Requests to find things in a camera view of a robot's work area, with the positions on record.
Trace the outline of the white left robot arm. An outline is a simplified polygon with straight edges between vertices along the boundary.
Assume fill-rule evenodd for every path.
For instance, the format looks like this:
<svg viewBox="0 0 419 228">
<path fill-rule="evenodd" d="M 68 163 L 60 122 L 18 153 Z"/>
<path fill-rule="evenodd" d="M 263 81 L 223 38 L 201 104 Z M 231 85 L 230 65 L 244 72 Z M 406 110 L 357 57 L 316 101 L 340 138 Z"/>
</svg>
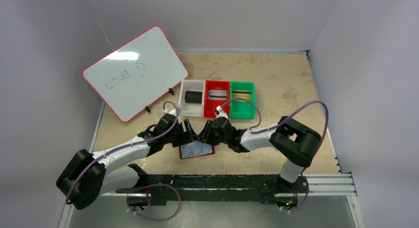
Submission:
<svg viewBox="0 0 419 228">
<path fill-rule="evenodd" d="M 180 138 L 181 130 L 178 116 L 166 113 L 157 124 L 121 145 L 97 153 L 77 151 L 56 181 L 66 196 L 65 203 L 79 210 L 86 208 L 100 195 L 106 177 L 113 171 L 161 151 Z"/>
</svg>

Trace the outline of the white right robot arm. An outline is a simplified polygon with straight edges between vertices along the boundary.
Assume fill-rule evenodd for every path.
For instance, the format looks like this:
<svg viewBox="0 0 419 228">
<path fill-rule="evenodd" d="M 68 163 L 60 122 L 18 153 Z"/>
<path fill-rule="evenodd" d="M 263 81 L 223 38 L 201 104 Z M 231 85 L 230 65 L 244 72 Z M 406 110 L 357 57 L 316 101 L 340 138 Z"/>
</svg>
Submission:
<svg viewBox="0 0 419 228">
<path fill-rule="evenodd" d="M 210 145 L 226 144 L 236 153 L 247 153 L 255 149 L 274 147 L 286 161 L 280 178 L 288 183 L 296 182 L 305 168 L 311 166 L 322 143 L 322 137 L 304 124 L 283 116 L 278 127 L 263 128 L 261 133 L 252 134 L 249 129 L 236 129 L 225 117 L 208 120 L 198 135 L 199 140 Z"/>
</svg>

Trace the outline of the red leather card holder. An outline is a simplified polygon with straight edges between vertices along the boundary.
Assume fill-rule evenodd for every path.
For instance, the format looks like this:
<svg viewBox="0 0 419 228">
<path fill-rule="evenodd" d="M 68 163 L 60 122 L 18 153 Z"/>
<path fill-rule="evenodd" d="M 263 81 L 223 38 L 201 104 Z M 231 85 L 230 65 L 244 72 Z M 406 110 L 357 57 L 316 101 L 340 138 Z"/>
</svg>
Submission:
<svg viewBox="0 0 419 228">
<path fill-rule="evenodd" d="M 212 145 L 194 141 L 179 148 L 180 159 L 188 159 L 215 154 L 215 149 Z"/>
</svg>

